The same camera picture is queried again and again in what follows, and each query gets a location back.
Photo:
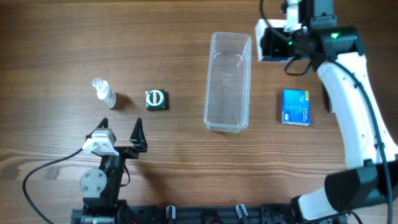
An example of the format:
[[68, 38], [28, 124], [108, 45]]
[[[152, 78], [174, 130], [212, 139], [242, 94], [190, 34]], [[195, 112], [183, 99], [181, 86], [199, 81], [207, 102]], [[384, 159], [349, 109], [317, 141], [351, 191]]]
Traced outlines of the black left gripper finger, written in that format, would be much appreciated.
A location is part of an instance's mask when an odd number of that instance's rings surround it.
[[101, 122], [99, 123], [99, 125], [97, 125], [97, 127], [95, 127], [95, 129], [90, 133], [90, 134], [88, 134], [88, 135], [86, 135], [86, 138], [88, 139], [88, 138], [91, 138], [91, 135], [94, 133], [94, 131], [97, 129], [97, 128], [107, 128], [108, 127], [108, 118], [103, 118], [102, 120], [101, 120]]
[[147, 152], [148, 145], [144, 135], [141, 118], [137, 118], [136, 120], [132, 134], [130, 136], [130, 142], [138, 152]]

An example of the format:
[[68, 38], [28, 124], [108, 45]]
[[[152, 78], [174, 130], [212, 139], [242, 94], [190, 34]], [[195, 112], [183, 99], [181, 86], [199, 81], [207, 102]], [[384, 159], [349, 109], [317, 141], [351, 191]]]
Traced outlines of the white lotion bottle clear cap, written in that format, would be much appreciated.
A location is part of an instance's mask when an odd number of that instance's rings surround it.
[[92, 81], [92, 86], [96, 90], [99, 100], [101, 100], [109, 109], [115, 107], [116, 94], [106, 80], [95, 78]]

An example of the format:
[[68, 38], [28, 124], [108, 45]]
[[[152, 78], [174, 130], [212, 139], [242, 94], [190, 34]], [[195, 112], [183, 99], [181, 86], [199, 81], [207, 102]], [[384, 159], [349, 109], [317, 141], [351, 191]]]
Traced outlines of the green Zam-Buk box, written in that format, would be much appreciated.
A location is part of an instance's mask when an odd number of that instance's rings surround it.
[[165, 110], [166, 109], [165, 90], [146, 90], [146, 110]]

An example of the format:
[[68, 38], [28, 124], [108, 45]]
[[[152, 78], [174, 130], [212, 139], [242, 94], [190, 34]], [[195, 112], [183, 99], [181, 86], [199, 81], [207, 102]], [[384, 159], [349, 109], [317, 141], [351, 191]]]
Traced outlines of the blue plaster box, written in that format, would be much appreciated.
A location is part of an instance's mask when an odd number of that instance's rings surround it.
[[296, 126], [310, 124], [310, 93], [308, 91], [283, 90], [281, 123]]

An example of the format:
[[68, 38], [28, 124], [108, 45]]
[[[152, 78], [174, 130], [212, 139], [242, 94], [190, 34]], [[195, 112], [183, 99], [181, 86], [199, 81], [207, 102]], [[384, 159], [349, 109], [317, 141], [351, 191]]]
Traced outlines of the white green medicine box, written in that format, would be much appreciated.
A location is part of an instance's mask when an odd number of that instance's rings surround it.
[[332, 103], [332, 100], [331, 100], [331, 98], [328, 96], [328, 105], [329, 105], [329, 111], [330, 111], [330, 113], [335, 113], [335, 109], [334, 109], [334, 107], [333, 107], [333, 103]]

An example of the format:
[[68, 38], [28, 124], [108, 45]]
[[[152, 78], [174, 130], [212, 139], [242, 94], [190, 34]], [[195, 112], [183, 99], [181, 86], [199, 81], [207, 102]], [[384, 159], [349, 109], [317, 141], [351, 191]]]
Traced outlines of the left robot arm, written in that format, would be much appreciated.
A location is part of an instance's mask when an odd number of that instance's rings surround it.
[[86, 171], [80, 179], [83, 193], [83, 209], [74, 210], [72, 223], [137, 223], [138, 219], [126, 200], [118, 199], [123, 174], [127, 172], [126, 160], [138, 159], [147, 151], [142, 120], [137, 118], [130, 136], [132, 146], [115, 146], [116, 136], [104, 118], [82, 146], [86, 153], [100, 156], [97, 169]]

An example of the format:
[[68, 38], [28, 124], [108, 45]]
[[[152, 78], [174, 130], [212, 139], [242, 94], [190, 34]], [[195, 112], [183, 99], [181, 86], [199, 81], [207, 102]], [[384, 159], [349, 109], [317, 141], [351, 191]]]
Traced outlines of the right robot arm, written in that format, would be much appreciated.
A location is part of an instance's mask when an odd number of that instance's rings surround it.
[[292, 223], [312, 223], [357, 208], [387, 205], [394, 221], [397, 198], [397, 144], [384, 124], [367, 71], [364, 45], [355, 27], [310, 29], [261, 19], [255, 27], [261, 60], [307, 59], [334, 106], [345, 147], [347, 169], [326, 176], [324, 185], [293, 198]]

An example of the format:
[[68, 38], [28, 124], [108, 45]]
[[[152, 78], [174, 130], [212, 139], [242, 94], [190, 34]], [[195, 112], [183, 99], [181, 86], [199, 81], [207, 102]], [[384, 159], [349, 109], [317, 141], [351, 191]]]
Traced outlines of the clear plastic container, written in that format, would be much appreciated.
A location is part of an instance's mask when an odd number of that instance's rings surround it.
[[247, 128], [251, 97], [252, 38], [215, 32], [211, 36], [204, 124], [211, 131]]

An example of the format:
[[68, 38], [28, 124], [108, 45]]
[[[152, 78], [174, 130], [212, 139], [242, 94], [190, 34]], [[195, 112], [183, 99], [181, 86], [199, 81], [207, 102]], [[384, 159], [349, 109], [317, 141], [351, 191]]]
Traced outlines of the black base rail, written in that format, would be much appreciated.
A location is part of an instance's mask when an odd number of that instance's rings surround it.
[[72, 211], [72, 223], [306, 223], [289, 204], [228, 207], [131, 206], [120, 212]]

